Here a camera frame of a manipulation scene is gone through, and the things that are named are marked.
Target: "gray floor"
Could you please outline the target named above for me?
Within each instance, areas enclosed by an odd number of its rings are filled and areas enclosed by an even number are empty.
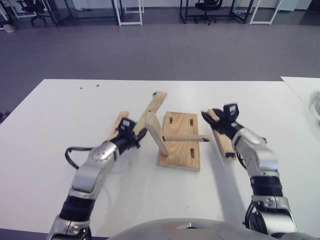
[[[112,20],[0,31],[0,112],[42,79],[280,81],[320,77],[320,14],[280,13],[272,26],[182,24],[175,8],[147,9],[144,26]]]

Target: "white table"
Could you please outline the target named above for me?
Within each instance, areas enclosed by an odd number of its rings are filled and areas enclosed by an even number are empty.
[[[320,135],[306,106],[285,82],[123,81],[47,79],[0,125],[0,228],[47,233],[75,170],[69,146],[104,141],[119,111],[138,120],[155,91],[168,97],[158,111],[198,113],[199,133],[211,135],[200,111],[237,102],[238,121],[266,137],[279,159],[283,193],[301,232],[320,237]],[[108,175],[91,216],[94,236],[111,237],[161,218],[206,218],[241,226],[252,190],[238,162],[224,162],[216,142],[200,143],[201,171],[156,166],[147,134]],[[81,164],[86,155],[72,155]]]

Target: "wooden stick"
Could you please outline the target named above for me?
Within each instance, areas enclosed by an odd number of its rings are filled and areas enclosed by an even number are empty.
[[[114,139],[118,135],[117,127],[119,126],[119,123],[122,118],[127,118],[129,116],[128,111],[121,111],[119,112],[118,117],[116,118],[114,125],[112,127],[112,132],[110,133],[108,140]]]
[[[154,112],[147,112],[144,118],[145,126],[148,129],[149,133],[151,134],[152,138],[154,139],[155,143],[158,145],[161,153],[163,155],[168,156],[169,150],[167,148],[166,143],[164,142],[162,136],[163,131],[162,127],[157,119],[156,113]]]
[[[215,114],[212,109],[208,110],[208,114],[216,120],[219,121],[219,117]],[[213,135],[218,145],[220,154],[224,160],[237,160],[236,153],[232,146],[231,140],[224,134],[218,133],[216,130],[213,130]]]
[[[164,135],[165,142],[209,142],[208,135]]]
[[[154,114],[157,113],[158,109],[160,108],[161,104],[164,102],[167,93],[165,91],[157,91],[153,94],[153,99],[149,103],[148,107],[145,109],[144,113],[141,115],[140,119],[134,126],[134,134],[138,135],[138,133],[143,129],[145,124],[145,117],[148,112],[153,112]]]

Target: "wooden plank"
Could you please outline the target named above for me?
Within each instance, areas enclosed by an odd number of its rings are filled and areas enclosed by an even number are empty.
[[[191,113],[165,113],[163,134],[199,135],[198,115]],[[168,141],[169,156],[159,153],[158,165],[171,168],[200,171],[200,147],[196,141]]]
[[[161,153],[163,155],[168,156],[169,150],[162,138],[163,136],[162,128],[154,112],[146,113],[145,126],[148,129],[149,133],[151,134],[152,138],[154,139],[155,143],[158,145]]]
[[[164,135],[165,142],[209,142],[208,135]]]
[[[207,112],[214,120],[219,121],[219,117],[215,114],[215,112],[212,109],[209,109]],[[237,160],[236,153],[232,146],[231,140],[226,135],[220,134],[216,130],[213,130],[212,132],[222,158],[228,161]]]
[[[108,137],[108,141],[111,139],[114,139],[117,135],[118,135],[118,130],[117,127],[119,126],[119,123],[121,121],[122,118],[127,118],[129,116],[129,112],[128,111],[121,111],[119,112],[118,117],[116,118],[114,125],[112,127],[112,132],[110,133],[109,137]]]
[[[165,91],[157,91],[153,94],[153,99],[149,103],[148,107],[144,110],[143,114],[141,115],[140,119],[134,126],[134,133],[138,135],[138,133],[143,129],[145,125],[145,116],[148,112],[157,113],[158,109],[160,108],[161,104],[164,102],[167,93]]]

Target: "wooden board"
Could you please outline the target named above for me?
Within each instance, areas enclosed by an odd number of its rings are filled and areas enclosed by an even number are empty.
[[[121,111],[119,112],[118,117],[116,118],[114,125],[112,127],[112,132],[110,133],[108,140],[111,140],[113,138],[115,138],[118,135],[118,130],[117,127],[119,126],[119,123],[121,121],[122,118],[127,118],[129,116],[129,112],[128,111]]]
[[[215,112],[212,109],[209,109],[207,112],[214,120],[219,121],[219,117],[215,114]],[[232,146],[231,140],[226,135],[220,134],[216,130],[213,130],[212,132],[216,140],[216,144],[218,145],[222,159],[228,161],[237,160],[236,153]]]
[[[143,114],[141,115],[140,119],[134,126],[134,133],[138,135],[141,129],[143,129],[145,125],[145,117],[148,112],[157,113],[158,109],[160,108],[161,104],[164,102],[165,98],[167,97],[167,93],[165,91],[157,91],[153,95],[153,99],[149,103],[148,107],[144,110]]]
[[[163,134],[199,135],[198,115],[167,111],[164,117]],[[158,165],[171,168],[200,171],[200,147],[195,141],[166,141],[169,156],[159,152]]]

